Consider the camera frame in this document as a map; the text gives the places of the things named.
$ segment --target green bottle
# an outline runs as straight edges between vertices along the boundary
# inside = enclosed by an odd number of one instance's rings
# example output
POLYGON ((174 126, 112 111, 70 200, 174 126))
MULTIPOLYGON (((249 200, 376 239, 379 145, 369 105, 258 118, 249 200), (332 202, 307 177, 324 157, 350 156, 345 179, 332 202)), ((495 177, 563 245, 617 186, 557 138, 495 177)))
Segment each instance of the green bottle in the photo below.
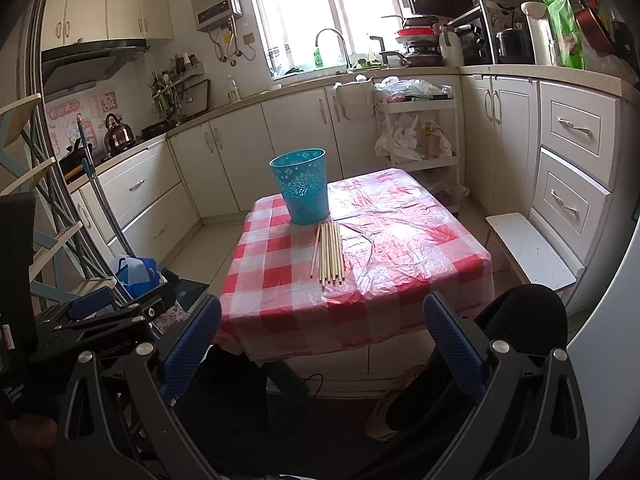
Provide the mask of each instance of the green bottle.
POLYGON ((316 68, 322 68, 323 67, 322 56, 320 56, 320 48, 319 47, 316 47, 316 49, 314 50, 314 61, 316 62, 316 68))

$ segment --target blue wastebasket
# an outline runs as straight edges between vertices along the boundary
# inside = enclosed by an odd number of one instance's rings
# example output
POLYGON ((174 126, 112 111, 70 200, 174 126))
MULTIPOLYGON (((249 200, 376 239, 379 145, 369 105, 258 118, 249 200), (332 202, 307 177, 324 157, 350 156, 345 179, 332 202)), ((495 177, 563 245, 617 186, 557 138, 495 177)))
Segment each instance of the blue wastebasket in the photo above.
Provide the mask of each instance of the blue wastebasket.
POLYGON ((286 153, 269 165, 294 224, 315 224, 329 215, 324 150, 286 153))

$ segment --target white stool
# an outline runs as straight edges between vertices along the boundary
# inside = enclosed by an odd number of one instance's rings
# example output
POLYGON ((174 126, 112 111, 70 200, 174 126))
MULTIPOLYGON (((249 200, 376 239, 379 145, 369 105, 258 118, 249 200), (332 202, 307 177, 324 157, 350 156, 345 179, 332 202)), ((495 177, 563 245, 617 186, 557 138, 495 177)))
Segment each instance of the white stool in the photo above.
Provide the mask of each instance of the white stool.
POLYGON ((576 282, 560 256, 520 213, 488 216, 486 221, 489 232, 484 246, 494 235, 522 283, 539 283, 561 292, 576 282))

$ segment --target plastic tablecloth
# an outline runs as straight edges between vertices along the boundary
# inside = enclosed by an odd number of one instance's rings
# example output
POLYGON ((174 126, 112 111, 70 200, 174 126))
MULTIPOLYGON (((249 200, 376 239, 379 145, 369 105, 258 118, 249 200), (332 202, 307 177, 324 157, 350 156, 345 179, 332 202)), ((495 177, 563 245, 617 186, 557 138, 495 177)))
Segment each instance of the plastic tablecloth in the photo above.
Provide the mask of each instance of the plastic tablecloth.
POLYGON ((494 298, 490 254, 404 171, 341 180, 328 192, 345 282, 323 288, 317 261, 310 278, 318 225, 290 223, 281 195, 261 198, 223 285, 222 348, 254 361, 359 348, 422 330, 430 292, 465 317, 494 298))

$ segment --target stainless steel kettle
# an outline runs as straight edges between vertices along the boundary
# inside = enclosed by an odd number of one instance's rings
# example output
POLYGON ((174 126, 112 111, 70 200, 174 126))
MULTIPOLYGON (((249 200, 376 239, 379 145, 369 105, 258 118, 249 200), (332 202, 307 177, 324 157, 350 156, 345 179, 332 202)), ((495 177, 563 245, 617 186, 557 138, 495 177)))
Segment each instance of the stainless steel kettle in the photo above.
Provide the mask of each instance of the stainless steel kettle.
POLYGON ((109 155, 118 155, 136 145, 131 126, 121 122, 114 114, 107 115, 104 125, 109 130, 104 136, 104 146, 109 155))

